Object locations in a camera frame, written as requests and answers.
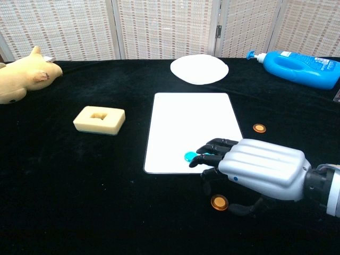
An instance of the black table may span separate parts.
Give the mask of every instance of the black table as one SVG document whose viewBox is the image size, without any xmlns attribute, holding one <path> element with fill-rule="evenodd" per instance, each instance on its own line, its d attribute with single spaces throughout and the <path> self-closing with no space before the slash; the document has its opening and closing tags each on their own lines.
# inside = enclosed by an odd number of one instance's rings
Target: black table
<svg viewBox="0 0 340 255">
<path fill-rule="evenodd" d="M 199 175 L 143 171 L 157 92 L 228 93 L 245 138 L 300 149 L 314 167 L 340 163 L 339 82 L 318 90 L 256 61 L 222 60 L 229 74 L 204 86 L 173 75 L 171 60 L 60 61 L 64 75 L 51 86 L 0 105 L 1 253 L 338 253 L 340 219 L 310 201 L 242 218 L 214 210 Z M 72 121 L 87 105 L 124 109 L 119 134 L 78 132 Z M 258 198 L 226 181 L 216 193 L 246 205 Z"/>
</svg>

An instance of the plush toy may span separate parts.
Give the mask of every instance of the plush toy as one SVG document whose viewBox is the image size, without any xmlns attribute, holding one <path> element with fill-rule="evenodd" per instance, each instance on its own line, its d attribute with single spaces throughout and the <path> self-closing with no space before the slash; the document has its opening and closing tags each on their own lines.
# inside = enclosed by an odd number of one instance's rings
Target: plush toy
<svg viewBox="0 0 340 255">
<path fill-rule="evenodd" d="M 27 90 L 43 89 L 62 74 L 62 69 L 45 59 L 35 46 L 27 57 L 7 65 L 0 63 L 0 104 L 22 99 Z"/>
</svg>

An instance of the white pump cap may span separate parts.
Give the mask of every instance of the white pump cap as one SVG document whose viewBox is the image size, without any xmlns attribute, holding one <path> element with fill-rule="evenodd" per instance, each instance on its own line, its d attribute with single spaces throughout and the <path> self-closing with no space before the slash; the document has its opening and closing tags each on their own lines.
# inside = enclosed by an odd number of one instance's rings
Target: white pump cap
<svg viewBox="0 0 340 255">
<path fill-rule="evenodd" d="M 259 63 L 263 63 L 265 60 L 267 53 L 260 53 L 259 55 L 254 55 L 254 57 L 257 59 Z"/>
</svg>

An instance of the copper coin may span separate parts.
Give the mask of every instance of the copper coin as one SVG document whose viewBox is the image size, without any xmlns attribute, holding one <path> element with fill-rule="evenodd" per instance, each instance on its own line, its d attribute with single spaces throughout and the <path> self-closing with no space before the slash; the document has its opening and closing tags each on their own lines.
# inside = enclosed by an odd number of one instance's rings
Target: copper coin
<svg viewBox="0 0 340 255">
<path fill-rule="evenodd" d="M 253 129 L 258 133 L 264 133 L 267 130 L 266 127 L 262 124 L 255 124 L 253 126 Z"/>
<path fill-rule="evenodd" d="M 228 208 L 228 200 L 223 195 L 214 195 L 211 197 L 211 205 L 216 210 L 224 211 Z"/>
</svg>

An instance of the foam block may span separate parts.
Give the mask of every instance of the foam block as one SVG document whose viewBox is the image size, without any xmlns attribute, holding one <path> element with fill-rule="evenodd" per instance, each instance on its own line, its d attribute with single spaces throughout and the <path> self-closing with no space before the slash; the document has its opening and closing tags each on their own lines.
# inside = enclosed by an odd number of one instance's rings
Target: foam block
<svg viewBox="0 0 340 255">
<path fill-rule="evenodd" d="M 117 135 L 125 121 L 123 109 L 86 106 L 74 119 L 80 132 Z"/>
</svg>

